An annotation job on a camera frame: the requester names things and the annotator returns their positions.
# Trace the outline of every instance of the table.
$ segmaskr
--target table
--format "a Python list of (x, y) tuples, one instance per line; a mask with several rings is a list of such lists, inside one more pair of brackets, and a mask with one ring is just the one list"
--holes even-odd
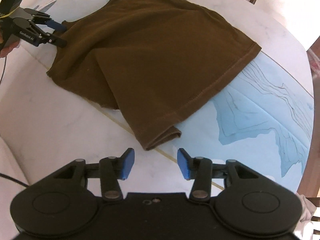
[[(62, 15), (75, 17), (80, 11), (89, 14), (107, 0), (68, 1), (60, 10), (63, 8), (64, 14), (52, 14), (55, 20), (63, 20), (59, 19)], [(220, 13), (313, 95), (306, 52), (282, 25), (245, 0), (188, 1)], [(132, 147), (136, 161), (129, 179), (120, 182), (124, 194), (128, 191), (188, 193), (192, 182), (183, 180), (173, 155), (161, 147), (143, 151), (119, 112), (101, 109), (57, 87), (46, 76), (55, 53), (50, 44), (36, 48), (23, 43), (8, 56), (1, 84), (0, 134), (29, 182), (36, 182), (74, 159), (98, 162), (106, 156), (120, 156)], [(100, 195), (98, 184), (98, 180), (93, 180), (88, 187), (96, 195)], [(222, 189), (215, 182), (212, 195)]]

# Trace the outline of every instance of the tabletop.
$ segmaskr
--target tabletop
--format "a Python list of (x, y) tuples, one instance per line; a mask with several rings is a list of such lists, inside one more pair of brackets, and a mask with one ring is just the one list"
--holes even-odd
[[(72, 21), (96, 11), (106, 1), (57, 0), (50, 14), (56, 21)], [(276, 20), (245, 0), (188, 1), (225, 17), (313, 95), (306, 52)], [(36, 182), (74, 159), (98, 162), (106, 156), (120, 156), (132, 147), (136, 151), (136, 162), (129, 179), (120, 182), (124, 193), (188, 193), (192, 182), (183, 180), (174, 155), (163, 148), (143, 151), (121, 113), (102, 109), (69, 93), (46, 76), (55, 53), (55, 47), (50, 44), (37, 48), (22, 43), (8, 56), (1, 84), (0, 134), (29, 182)], [(97, 184), (98, 181), (93, 180), (89, 189), (99, 195)], [(214, 182), (212, 195), (222, 189)]]

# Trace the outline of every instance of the brown cloth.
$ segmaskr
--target brown cloth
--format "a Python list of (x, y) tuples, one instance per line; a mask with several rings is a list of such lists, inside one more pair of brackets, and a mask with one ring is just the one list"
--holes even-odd
[(186, 0), (110, 0), (64, 24), (60, 37), (68, 45), (58, 48), (48, 75), (66, 90), (120, 109), (146, 150), (180, 137), (174, 125), (261, 50), (218, 13)]

